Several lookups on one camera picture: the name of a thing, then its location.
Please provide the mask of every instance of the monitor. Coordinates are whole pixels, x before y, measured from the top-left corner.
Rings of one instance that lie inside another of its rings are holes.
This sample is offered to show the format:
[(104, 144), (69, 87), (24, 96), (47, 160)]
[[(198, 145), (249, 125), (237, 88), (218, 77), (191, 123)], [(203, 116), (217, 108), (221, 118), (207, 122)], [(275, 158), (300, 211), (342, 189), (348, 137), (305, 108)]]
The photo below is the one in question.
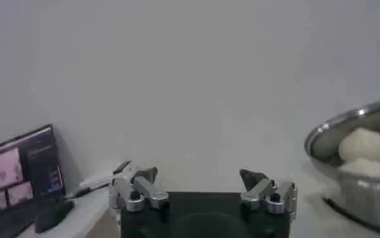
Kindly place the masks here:
[(0, 213), (64, 195), (52, 125), (0, 144)]

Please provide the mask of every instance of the white dough ball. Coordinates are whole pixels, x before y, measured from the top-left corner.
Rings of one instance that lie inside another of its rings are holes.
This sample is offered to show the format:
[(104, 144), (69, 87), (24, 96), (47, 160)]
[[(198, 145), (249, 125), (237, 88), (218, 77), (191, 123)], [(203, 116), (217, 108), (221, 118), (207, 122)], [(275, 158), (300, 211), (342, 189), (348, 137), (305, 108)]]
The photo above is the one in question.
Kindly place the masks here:
[(339, 156), (345, 162), (358, 158), (380, 161), (380, 133), (356, 129), (339, 144)]
[(355, 175), (363, 175), (380, 179), (380, 162), (368, 160), (366, 158), (358, 158), (350, 163), (339, 167), (339, 170)]

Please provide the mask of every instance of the bowl rim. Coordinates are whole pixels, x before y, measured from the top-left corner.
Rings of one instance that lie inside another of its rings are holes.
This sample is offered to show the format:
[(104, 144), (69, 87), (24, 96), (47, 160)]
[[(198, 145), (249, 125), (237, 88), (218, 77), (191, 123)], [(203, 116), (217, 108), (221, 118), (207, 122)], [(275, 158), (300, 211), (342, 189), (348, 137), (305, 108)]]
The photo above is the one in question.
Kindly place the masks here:
[[(313, 152), (312, 151), (313, 144), (319, 137), (321, 137), (325, 132), (327, 132), (327, 131), (329, 131), (329, 130), (331, 130), (331, 129), (333, 129), (333, 128), (341, 125), (341, 124), (344, 124), (344, 123), (349, 122), (351, 120), (356, 120), (359, 118), (371, 116), (371, 115), (376, 114), (376, 113), (380, 113), (380, 101), (375, 102), (375, 103), (371, 103), (368, 105), (364, 105), (361, 107), (357, 107), (357, 108), (349, 110), (349, 111), (346, 111), (345, 113), (341, 113), (337, 116), (334, 116), (333, 118), (325, 121), (324, 123), (318, 125), (317, 127), (314, 127), (304, 141), (304, 149), (305, 149), (306, 154), (310, 158), (320, 162), (321, 160), (319, 159), (319, 157), (316, 157), (312, 153)], [(380, 178), (372, 178), (372, 177), (367, 177), (364, 175), (356, 175), (353, 173), (345, 173), (345, 172), (339, 171), (338, 169), (336, 169), (336, 171), (338, 172), (339, 178), (351, 177), (351, 178), (357, 179), (357, 180), (366, 180), (368, 182), (380, 183)]]

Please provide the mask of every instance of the metal bowl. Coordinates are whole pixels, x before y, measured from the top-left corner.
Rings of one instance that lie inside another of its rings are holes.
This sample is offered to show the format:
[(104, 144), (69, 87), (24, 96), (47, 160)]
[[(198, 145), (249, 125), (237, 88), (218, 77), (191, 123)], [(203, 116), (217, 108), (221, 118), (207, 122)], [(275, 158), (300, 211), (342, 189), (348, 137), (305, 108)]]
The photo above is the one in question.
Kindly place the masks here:
[(331, 199), (349, 215), (380, 229), (380, 178), (336, 169), (344, 163), (338, 155), (341, 140), (358, 127), (380, 132), (380, 102), (329, 119), (312, 130), (304, 146), (309, 157), (334, 171), (340, 191)]

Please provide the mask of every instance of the gray wall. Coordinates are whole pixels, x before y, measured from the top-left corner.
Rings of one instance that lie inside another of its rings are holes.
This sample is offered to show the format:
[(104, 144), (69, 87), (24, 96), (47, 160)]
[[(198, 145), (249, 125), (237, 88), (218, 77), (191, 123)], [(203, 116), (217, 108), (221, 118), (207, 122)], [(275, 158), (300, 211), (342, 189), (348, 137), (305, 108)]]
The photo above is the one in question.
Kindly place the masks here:
[(171, 190), (247, 167), (311, 195), (304, 137), (376, 100), (380, 0), (0, 0), (0, 141), (52, 122), (71, 186), (129, 157)]

